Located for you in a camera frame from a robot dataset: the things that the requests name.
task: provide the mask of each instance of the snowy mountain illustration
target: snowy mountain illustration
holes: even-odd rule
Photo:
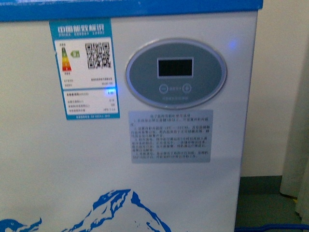
[[[0,232],[13,231],[13,232],[33,232],[39,229],[42,219],[30,226],[21,224],[14,219],[5,219],[0,221]]]
[[[136,192],[114,190],[102,195],[80,223],[62,232],[171,232],[170,228],[144,206]]]

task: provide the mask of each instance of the digital display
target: digital display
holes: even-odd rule
[[[158,78],[192,78],[193,58],[158,58]]]

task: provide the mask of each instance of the green arrow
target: green arrow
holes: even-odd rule
[[[71,52],[71,56],[73,57],[73,58],[79,58],[80,56],[79,56],[79,51],[72,51]]]

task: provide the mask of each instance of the white wall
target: white wall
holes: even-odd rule
[[[259,12],[242,176],[282,175],[309,44],[308,12],[308,0],[264,0]]]

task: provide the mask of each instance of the control panel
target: control panel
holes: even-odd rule
[[[226,73],[224,59],[207,44],[167,39],[134,54],[126,68],[126,80],[134,96],[149,105],[185,109],[217,94]]]

